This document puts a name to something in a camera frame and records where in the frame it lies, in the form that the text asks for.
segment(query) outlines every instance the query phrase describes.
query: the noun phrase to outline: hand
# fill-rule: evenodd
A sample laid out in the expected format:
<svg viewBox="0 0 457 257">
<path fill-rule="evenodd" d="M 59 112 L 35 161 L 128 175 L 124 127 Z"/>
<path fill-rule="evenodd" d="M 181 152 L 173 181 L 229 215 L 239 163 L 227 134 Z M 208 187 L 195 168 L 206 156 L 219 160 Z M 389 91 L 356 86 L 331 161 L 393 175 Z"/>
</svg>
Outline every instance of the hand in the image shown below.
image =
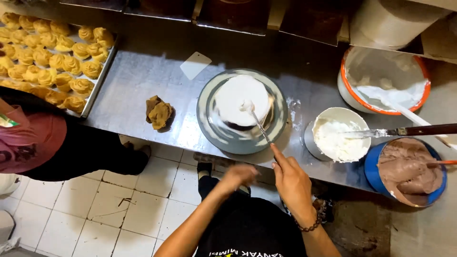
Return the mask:
<svg viewBox="0 0 457 257">
<path fill-rule="evenodd" d="M 311 202 L 311 180 L 293 157 L 284 157 L 276 145 L 271 144 L 278 163 L 273 162 L 276 188 L 287 208 L 302 227 L 316 221 L 316 209 Z"/>
<path fill-rule="evenodd" d="M 231 194 L 240 186 L 250 186 L 255 182 L 255 176 L 259 172 L 252 165 L 238 164 L 231 166 L 225 173 L 222 180 L 217 184 L 218 190 L 223 194 Z"/>
</svg>

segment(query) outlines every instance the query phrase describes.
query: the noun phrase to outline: spatula handle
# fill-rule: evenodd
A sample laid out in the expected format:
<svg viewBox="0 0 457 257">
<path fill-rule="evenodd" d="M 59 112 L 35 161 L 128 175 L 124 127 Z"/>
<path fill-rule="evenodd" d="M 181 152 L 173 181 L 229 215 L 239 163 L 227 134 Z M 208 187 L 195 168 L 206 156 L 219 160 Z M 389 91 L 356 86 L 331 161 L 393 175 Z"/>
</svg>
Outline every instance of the spatula handle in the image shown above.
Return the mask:
<svg viewBox="0 0 457 257">
<path fill-rule="evenodd" d="M 420 126 L 411 128 L 398 128 L 397 133 L 399 136 L 457 134 L 457 123 Z"/>
</svg>

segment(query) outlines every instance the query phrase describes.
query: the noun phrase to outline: offset spatula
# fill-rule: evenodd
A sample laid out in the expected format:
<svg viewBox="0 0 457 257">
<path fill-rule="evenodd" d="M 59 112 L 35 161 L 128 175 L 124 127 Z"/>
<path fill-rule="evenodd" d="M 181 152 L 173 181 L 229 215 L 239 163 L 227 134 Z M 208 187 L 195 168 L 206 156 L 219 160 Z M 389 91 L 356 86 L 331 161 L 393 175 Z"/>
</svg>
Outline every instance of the offset spatula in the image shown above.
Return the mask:
<svg viewBox="0 0 457 257">
<path fill-rule="evenodd" d="M 457 134 L 457 123 L 431 126 L 420 126 L 396 129 L 370 129 L 363 131 L 342 132 L 346 138 L 369 138 L 390 136 L 426 136 L 441 134 Z"/>
</svg>

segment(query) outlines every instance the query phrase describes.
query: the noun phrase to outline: black pants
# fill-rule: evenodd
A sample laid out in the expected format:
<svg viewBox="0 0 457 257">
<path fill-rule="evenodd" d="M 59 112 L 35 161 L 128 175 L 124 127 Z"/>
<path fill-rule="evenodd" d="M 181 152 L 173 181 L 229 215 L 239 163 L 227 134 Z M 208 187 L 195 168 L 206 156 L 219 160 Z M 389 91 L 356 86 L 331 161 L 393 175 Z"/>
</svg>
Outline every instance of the black pants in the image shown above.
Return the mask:
<svg viewBox="0 0 457 257">
<path fill-rule="evenodd" d="M 20 174 L 41 181 L 64 181 L 97 170 L 138 175 L 148 161 L 145 153 L 124 147 L 116 133 L 67 121 L 65 140 L 54 156 Z"/>
</svg>

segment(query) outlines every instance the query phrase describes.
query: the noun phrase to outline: stainless steel counter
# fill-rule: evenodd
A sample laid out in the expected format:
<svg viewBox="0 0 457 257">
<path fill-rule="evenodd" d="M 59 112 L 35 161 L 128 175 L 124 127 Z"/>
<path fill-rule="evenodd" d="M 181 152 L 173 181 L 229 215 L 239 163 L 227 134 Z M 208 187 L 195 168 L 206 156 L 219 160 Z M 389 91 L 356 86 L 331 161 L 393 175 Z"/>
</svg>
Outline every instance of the stainless steel counter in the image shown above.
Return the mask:
<svg viewBox="0 0 457 257">
<path fill-rule="evenodd" d="M 129 17 L 122 28 L 118 32 L 124 37 L 86 125 L 270 167 L 269 149 L 252 155 L 221 152 L 204 137 L 196 119 L 197 98 L 213 76 L 226 69 L 250 68 L 276 80 L 287 99 L 290 123 L 276 142 L 284 155 L 294 156 L 310 177 L 373 191 L 362 162 L 321 162 L 302 140 L 306 125 L 320 112 L 348 107 L 336 85 L 347 45 L 332 47 L 274 31 L 256 37 L 144 17 Z M 213 62 L 188 80 L 179 66 L 195 51 Z M 154 95 L 176 109 L 167 132 L 159 133 L 145 121 L 145 101 Z M 411 125 L 401 116 L 359 114 L 371 129 Z"/>
</svg>

